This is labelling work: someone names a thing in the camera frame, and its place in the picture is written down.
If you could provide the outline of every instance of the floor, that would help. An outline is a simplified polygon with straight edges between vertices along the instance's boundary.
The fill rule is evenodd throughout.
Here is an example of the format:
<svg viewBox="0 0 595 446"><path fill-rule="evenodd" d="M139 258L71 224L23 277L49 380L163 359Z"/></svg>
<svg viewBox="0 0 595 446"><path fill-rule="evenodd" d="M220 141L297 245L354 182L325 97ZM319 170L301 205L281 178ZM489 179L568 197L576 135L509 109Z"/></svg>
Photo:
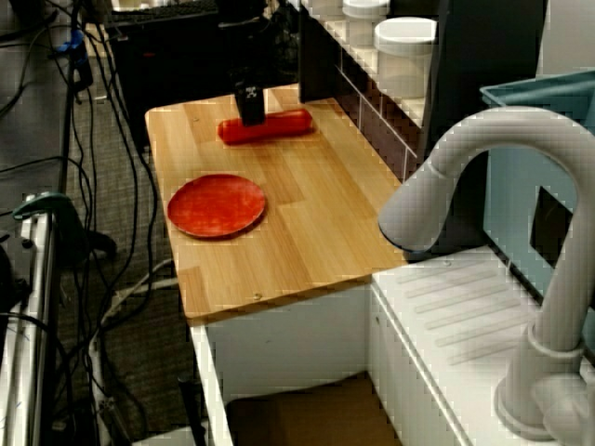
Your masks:
<svg viewBox="0 0 595 446"><path fill-rule="evenodd" d="M95 201L97 206L97 229L109 235L118 245L114 260L103 258L99 267L107 282L112 282L119 271L128 266L114 289L123 289L135 284L148 270L148 226L152 213L152 193L148 176L141 168L135 149L130 144L134 166L138 173L138 231L136 245L131 245L134 215L134 178L126 146L119 134L115 115L110 103L102 99L105 89L101 86L98 64L92 59L95 84L91 88L89 106L87 94L80 94L81 104L74 106L74 127L83 147L83 166L92 177L92 156L90 150L90 130L93 125L93 152L97 165L97 186ZM70 156L81 159L73 135ZM145 154L147 163L151 157ZM85 203L82 199L77 169L70 168L67 194L73 200L79 216L84 218ZM151 246L153 263L171 257L165 231L161 205L158 204L157 218L152 229ZM76 283L71 270L62 273L61 286L65 294L59 310L59 338L67 350L82 338L78 322L86 321L86 331L97 325L100 303L106 296L106 286L102 282L95 261L90 262L88 293L84 294L82 306L76 293ZM162 269L160 277L174 275L172 267ZM79 281L83 277L78 270ZM137 307L142 296L129 299L117 317L121 318ZM153 292L146 308L133 319L114 328L105 335L105 349L115 375L127 388L116 382L104 363L106 392L113 396L121 413L128 435L133 441L146 439L158 433L169 432L187 425L186 413L179 395L178 377L192 374L193 349L187 334L186 322L181 310L177 289ZM74 399L84 403L88 400L88 379L83 361L72 361L74 368ZM65 407L62 395L55 405L56 413Z"/></svg>

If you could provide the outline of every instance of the shelf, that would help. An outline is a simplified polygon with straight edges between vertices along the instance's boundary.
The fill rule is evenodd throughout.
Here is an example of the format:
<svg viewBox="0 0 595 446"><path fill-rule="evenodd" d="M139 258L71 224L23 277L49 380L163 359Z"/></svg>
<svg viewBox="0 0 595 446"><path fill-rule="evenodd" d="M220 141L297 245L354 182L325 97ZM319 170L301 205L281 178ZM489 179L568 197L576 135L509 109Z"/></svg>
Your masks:
<svg viewBox="0 0 595 446"><path fill-rule="evenodd" d="M302 0L304 7L308 7L308 0ZM356 48L347 44L345 20L324 20L316 18L329 34L347 51L347 53L364 69L370 78L377 82L378 73L378 50L375 48ZM424 109L426 106L425 98L403 99L390 97L411 118L411 120L421 128Z"/></svg>

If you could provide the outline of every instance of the white cabinet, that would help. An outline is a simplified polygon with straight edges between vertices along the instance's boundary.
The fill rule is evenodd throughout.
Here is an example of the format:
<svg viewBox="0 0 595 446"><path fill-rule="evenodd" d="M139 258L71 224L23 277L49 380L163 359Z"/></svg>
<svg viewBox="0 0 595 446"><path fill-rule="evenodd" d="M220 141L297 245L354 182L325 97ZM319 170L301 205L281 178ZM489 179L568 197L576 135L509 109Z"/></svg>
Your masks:
<svg viewBox="0 0 595 446"><path fill-rule="evenodd" d="M210 444L232 446L225 414L232 400L316 387L363 371L403 446L459 444L397 322L370 285L194 327L192 341Z"/></svg>
<svg viewBox="0 0 595 446"><path fill-rule="evenodd" d="M192 328L209 438L232 446L225 404L316 387L367 369L369 287Z"/></svg>
<svg viewBox="0 0 595 446"><path fill-rule="evenodd" d="M369 372L404 446L458 446L459 442L415 363L399 323L373 289L370 297Z"/></svg>

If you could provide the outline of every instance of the wooden countertop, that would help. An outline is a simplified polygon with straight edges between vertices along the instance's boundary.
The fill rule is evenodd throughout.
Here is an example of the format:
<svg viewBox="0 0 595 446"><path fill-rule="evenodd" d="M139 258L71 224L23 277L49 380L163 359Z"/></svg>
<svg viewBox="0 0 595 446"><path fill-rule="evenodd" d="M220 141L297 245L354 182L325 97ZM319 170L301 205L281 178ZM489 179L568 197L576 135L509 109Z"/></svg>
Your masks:
<svg viewBox="0 0 595 446"><path fill-rule="evenodd" d="M369 282L405 262L377 225L399 180L333 99L300 104L296 85L266 91L267 112L298 108L314 131L226 146L221 121L238 117L233 96L148 111L165 209L184 183L230 173L266 195L262 220L230 240L190 237L168 219L184 312L192 325L227 319Z"/></svg>

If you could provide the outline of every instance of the faucet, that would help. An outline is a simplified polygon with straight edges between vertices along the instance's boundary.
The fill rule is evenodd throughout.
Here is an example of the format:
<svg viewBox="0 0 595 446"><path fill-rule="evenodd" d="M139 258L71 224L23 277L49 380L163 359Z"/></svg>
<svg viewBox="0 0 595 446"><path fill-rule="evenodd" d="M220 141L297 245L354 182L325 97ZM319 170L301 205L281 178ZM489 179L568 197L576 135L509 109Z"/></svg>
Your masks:
<svg viewBox="0 0 595 446"><path fill-rule="evenodd" d="M448 130L378 216L384 236L409 252L437 241L467 164L498 147L540 151L575 183L577 206L542 308L517 345L494 405L500 421L532 440L595 445L595 384L580 376L582 328L595 290L595 136L553 111L501 107Z"/></svg>

